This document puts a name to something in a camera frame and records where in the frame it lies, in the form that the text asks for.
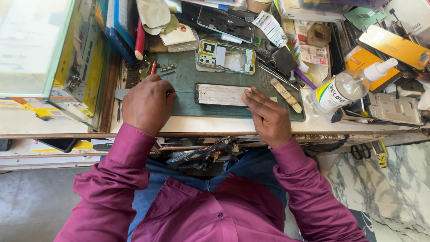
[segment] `white spray bottle cap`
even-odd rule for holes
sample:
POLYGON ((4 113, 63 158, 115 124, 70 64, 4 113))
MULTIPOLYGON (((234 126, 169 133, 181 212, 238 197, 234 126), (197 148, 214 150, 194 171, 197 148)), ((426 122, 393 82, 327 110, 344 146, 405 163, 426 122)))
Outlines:
POLYGON ((374 82, 380 78, 383 78, 387 75, 388 70, 392 67, 398 65, 398 61, 394 58, 391 58, 385 62, 377 62, 373 63, 371 66, 365 68, 364 76, 371 82, 374 82))

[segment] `shirt sleeve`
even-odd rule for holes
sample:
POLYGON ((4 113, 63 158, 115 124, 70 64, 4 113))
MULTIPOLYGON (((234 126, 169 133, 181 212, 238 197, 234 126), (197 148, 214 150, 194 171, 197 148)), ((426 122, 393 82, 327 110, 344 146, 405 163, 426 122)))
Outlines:
POLYGON ((332 194, 327 179, 317 170, 296 139, 272 150, 278 165, 273 172, 288 192, 290 211, 305 240, 313 242, 368 241, 351 212, 332 194))
POLYGON ((73 191, 82 199, 55 242, 127 241, 135 190, 148 186, 146 159, 155 138, 123 124, 109 154, 92 170, 75 177, 73 191))

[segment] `blue jeans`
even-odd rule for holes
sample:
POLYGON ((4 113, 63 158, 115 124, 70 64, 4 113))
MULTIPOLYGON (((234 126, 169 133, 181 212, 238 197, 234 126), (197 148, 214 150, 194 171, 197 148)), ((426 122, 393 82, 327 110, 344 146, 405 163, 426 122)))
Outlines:
POLYGON ((185 185, 196 188, 200 191, 208 190, 213 192, 215 188, 232 172, 266 187, 276 198, 282 201, 284 208, 287 205, 286 191, 284 191, 273 174, 273 166, 278 164, 272 152, 267 147, 252 148, 236 164, 223 174, 209 180, 200 180, 188 175, 179 173, 177 170, 164 164, 160 164, 153 159, 147 159, 146 168, 150 171, 149 184, 145 190, 135 191, 133 209, 137 211, 136 217, 129 227, 128 240, 137 224, 142 221, 157 196, 164 182, 168 177, 172 177, 185 185))

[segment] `pcb cleaner bottle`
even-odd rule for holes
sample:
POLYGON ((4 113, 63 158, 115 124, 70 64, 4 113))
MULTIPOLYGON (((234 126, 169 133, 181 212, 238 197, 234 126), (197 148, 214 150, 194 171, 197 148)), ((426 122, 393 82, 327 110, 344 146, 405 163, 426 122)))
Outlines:
POLYGON ((306 96, 305 102, 315 116, 333 114, 339 107, 356 101, 369 92, 371 82, 387 75, 387 71, 398 64, 391 58, 377 62, 362 71, 345 70, 306 96))

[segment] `person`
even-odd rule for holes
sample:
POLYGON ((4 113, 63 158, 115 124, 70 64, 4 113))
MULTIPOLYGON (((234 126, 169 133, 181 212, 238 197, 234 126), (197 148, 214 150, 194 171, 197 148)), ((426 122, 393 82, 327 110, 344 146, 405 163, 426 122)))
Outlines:
POLYGON ((271 149, 252 149, 222 175, 200 180, 148 158, 177 94, 159 75, 146 77, 124 97, 109 154, 76 176, 82 199, 55 241, 297 241, 283 233, 285 191, 305 240, 368 241, 292 137, 288 111, 255 87, 244 94, 271 149))

